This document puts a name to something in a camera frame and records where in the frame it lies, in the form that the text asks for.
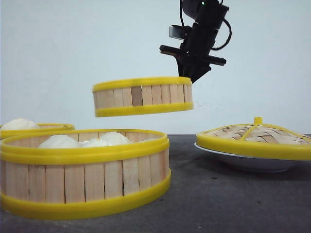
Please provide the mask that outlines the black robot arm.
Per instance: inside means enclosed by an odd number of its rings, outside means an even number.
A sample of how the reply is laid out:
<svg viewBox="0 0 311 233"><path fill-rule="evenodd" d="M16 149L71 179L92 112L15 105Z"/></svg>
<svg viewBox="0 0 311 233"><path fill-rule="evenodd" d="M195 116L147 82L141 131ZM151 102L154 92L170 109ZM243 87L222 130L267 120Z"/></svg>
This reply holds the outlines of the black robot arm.
<svg viewBox="0 0 311 233"><path fill-rule="evenodd" d="M212 50L223 49L232 37L232 29L225 15L229 7L218 0L181 0L179 16L181 26L169 27L169 37L183 42L179 48L161 45L160 53L173 56L180 77L190 78L194 83L211 70L210 65L223 66L226 59L211 56ZM229 29L225 43L214 47L221 24Z"/></svg>

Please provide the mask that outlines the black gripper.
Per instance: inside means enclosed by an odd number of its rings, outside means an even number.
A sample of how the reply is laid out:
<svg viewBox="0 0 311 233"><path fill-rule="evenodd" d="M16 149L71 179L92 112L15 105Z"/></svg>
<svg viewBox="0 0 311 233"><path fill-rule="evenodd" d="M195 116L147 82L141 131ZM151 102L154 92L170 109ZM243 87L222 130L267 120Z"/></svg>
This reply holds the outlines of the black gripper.
<svg viewBox="0 0 311 233"><path fill-rule="evenodd" d="M195 22L192 30L187 34L186 39L182 40L179 48L161 45L160 52L175 57L180 77L188 77L195 83L207 72L210 71L210 64L223 66L226 59L211 56L212 50L221 50L226 43L215 48L214 43L218 31L226 21L204 24Z"/></svg>

